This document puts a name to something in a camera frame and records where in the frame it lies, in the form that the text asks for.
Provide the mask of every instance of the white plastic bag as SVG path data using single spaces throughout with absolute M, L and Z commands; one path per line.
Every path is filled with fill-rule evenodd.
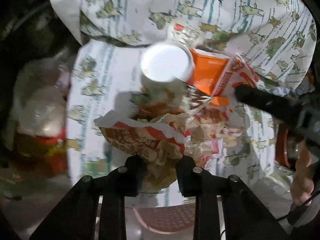
M 62 132 L 66 102 L 58 88 L 38 89 L 19 114 L 18 133 L 31 136 L 55 137 Z
M 19 71 L 3 138 L 12 150 L 16 129 L 31 136 L 55 137 L 62 132 L 70 72 L 59 59 L 28 62 Z

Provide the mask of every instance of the red label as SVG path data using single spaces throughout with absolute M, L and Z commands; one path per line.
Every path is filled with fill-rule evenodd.
M 229 82 L 229 79 L 231 78 L 232 76 L 232 72 L 226 72 L 215 92 L 215 94 L 213 96 L 217 97 L 219 96 L 222 91 L 225 89 L 225 87 L 227 86 L 228 82 Z
M 231 71 L 233 71 L 233 72 L 237 72 L 237 71 L 239 71 L 240 69 L 242 69 L 242 68 L 244 68 L 244 67 L 245 67 L 245 64 L 244 64 L 242 61 L 236 59 L 236 60 L 231 64 L 230 69 L 231 69 Z
M 174 26 L 174 29 L 175 29 L 176 31 L 182 31 L 182 30 L 183 30 L 183 28 L 184 28 L 184 26 L 183 26 L 183 25 L 181 25 L 181 24 L 177 24 L 177 23 L 176 23 L 176 25 Z

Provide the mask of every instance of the orange box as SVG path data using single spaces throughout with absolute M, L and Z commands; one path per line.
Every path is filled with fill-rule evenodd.
M 191 49 L 190 51 L 196 66 L 193 73 L 193 85 L 202 92 L 211 95 L 230 57 L 200 49 Z
M 213 100 L 210 102 L 210 105 L 228 106 L 229 105 L 229 98 L 227 98 L 227 97 L 213 97 Z

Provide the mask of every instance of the fast food wrapper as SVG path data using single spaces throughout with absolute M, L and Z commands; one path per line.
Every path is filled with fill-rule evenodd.
M 175 164 L 182 158 L 186 139 L 169 124 L 161 119 L 136 121 L 113 110 L 96 119 L 95 124 L 111 145 L 148 163 L 143 191 L 169 187 L 177 179 Z
M 257 74 L 240 55 L 230 55 L 230 57 L 231 59 L 223 69 L 222 74 L 211 93 L 212 97 L 229 98 L 228 106 L 218 107 L 222 111 L 226 120 L 228 120 L 230 114 L 235 110 L 237 100 L 234 96 L 234 89 L 240 84 L 258 88 L 259 82 Z
M 184 154 L 192 157 L 198 167 L 205 169 L 209 159 L 221 157 L 222 150 L 223 138 L 220 138 L 198 144 L 189 142 L 185 146 Z

